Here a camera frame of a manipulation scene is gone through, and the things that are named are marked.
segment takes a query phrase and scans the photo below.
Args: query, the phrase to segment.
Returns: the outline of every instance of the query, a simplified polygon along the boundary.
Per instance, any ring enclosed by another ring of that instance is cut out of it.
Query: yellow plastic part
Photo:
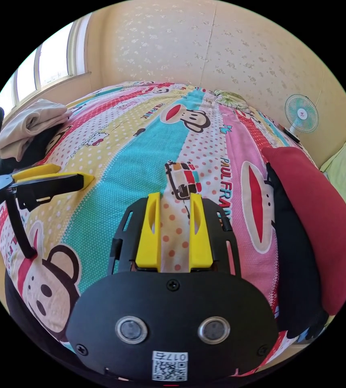
[[[84,186],[82,187],[81,190],[84,190],[85,188],[87,188],[95,178],[93,175],[89,175],[89,174],[85,174],[85,173],[72,173],[72,172],[70,172],[70,173],[54,173],[54,174],[37,175],[34,177],[19,179],[18,182],[34,181],[37,179],[61,178],[61,177],[67,177],[69,175],[74,175],[74,174],[82,175],[84,178]]]
[[[161,272],[160,193],[149,194],[135,263]]]
[[[191,193],[190,195],[189,230],[189,272],[193,268],[210,268],[213,258],[200,194]]]
[[[18,182],[22,179],[29,179],[31,177],[36,177],[37,175],[43,174],[54,174],[61,170],[60,166],[56,166],[55,164],[43,164],[41,166],[32,167],[30,169],[22,170],[12,174],[14,182]]]

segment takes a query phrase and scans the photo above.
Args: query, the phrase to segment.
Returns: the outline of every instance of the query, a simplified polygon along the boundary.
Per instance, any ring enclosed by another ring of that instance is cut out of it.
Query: sticker
[[[153,352],[154,381],[187,381],[188,353]]]

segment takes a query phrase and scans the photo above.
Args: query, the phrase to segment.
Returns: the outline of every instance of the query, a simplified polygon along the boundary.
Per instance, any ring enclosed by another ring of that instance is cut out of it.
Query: black pillow
[[[287,338],[291,339],[328,314],[321,305],[320,275],[308,235],[270,163],[266,168],[274,188],[278,244],[277,324],[279,331],[287,331]]]

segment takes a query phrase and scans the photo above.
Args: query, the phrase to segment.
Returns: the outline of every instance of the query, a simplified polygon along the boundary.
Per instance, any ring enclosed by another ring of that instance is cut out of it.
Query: pink stripe
[[[264,179],[267,176],[267,172],[264,170],[260,152],[246,126],[237,119],[232,109],[223,105],[220,105],[219,109],[223,115],[224,125],[232,126],[232,131],[226,135],[226,145],[235,184],[231,202],[234,210],[233,227],[239,244],[242,277],[256,286],[266,296],[273,310],[275,310],[274,301],[278,277],[278,252],[275,231],[272,230],[272,241],[268,251],[266,253],[258,252],[248,231],[243,213],[242,192],[240,190],[242,165],[245,161],[256,166]]]

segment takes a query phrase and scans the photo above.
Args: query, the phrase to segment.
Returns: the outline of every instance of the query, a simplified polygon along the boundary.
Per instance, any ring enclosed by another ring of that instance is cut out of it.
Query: bedspread
[[[243,112],[220,105],[211,91],[169,82],[125,82],[68,108],[70,120],[38,164],[82,171],[95,180],[84,191],[20,211],[38,252],[33,262],[23,257],[7,209],[0,206],[7,271],[53,337],[70,348],[65,331],[73,306],[106,275],[112,237],[126,208],[152,192],[162,194],[163,272],[188,271],[189,197],[200,193],[224,208],[238,240],[242,277],[277,315],[274,203],[261,150],[300,147],[279,125],[253,107]],[[264,363],[293,342],[280,333]]]

